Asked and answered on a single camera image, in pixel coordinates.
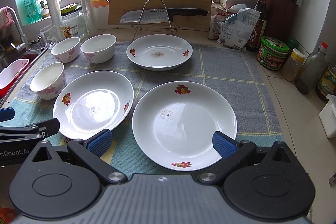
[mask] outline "sink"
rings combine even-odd
[[[39,56],[40,53],[41,53],[41,50],[30,50],[30,51],[24,52],[23,55],[20,56],[20,59],[27,58],[29,59],[29,63],[32,63],[35,60],[35,58]]]
[[[0,72],[6,68],[9,64],[14,62],[15,60],[22,59],[22,58],[27,58],[29,59],[29,65],[25,69],[25,71],[19,76],[19,78],[15,81],[15,83],[12,85],[12,87],[9,89],[7,94],[4,96],[4,98],[0,98],[0,107],[3,105],[3,103],[6,101],[8,98],[9,94],[13,91],[13,89],[16,87],[16,85],[20,82],[20,80],[23,78],[23,76],[26,74],[26,72],[35,64],[35,62],[38,60],[38,58],[46,52],[47,49],[45,50],[29,50],[20,54],[9,54],[2,58],[0,60]]]

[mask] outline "green jar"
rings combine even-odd
[[[269,70],[280,70],[288,55],[288,46],[273,37],[261,37],[257,54],[259,63]]]

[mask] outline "glass cup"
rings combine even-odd
[[[58,42],[56,25],[49,25],[40,30],[40,34],[37,37],[37,45],[41,49],[52,48]]]

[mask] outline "faucet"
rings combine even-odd
[[[26,35],[24,34],[24,32],[23,32],[23,30],[21,28],[21,25],[19,23],[19,20],[17,19],[17,16],[16,16],[16,13],[15,13],[14,9],[11,8],[11,7],[8,7],[7,10],[12,15],[12,18],[14,20],[16,29],[19,32],[20,41],[21,41],[21,43],[19,45],[15,46],[12,43],[11,46],[14,47],[16,53],[20,53],[23,50],[24,51],[29,51],[31,49],[31,47],[29,46],[28,39],[27,39]]]

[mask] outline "soap dispenser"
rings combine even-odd
[[[23,3],[26,9],[28,23],[38,21],[42,18],[41,9],[38,8],[40,4],[36,3],[36,0],[23,0]]]

